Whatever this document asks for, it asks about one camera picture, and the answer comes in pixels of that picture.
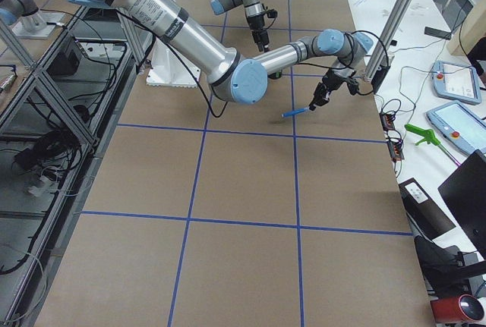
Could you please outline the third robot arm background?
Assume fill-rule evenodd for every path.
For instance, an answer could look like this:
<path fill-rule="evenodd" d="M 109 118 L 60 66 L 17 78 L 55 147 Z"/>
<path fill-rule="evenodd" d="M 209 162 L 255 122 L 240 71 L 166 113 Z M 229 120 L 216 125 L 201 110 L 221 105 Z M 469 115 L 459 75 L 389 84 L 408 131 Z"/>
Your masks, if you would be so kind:
<path fill-rule="evenodd" d="M 64 14 L 42 11 L 34 0 L 1 0 L 1 21 L 23 39 L 47 39 Z"/>

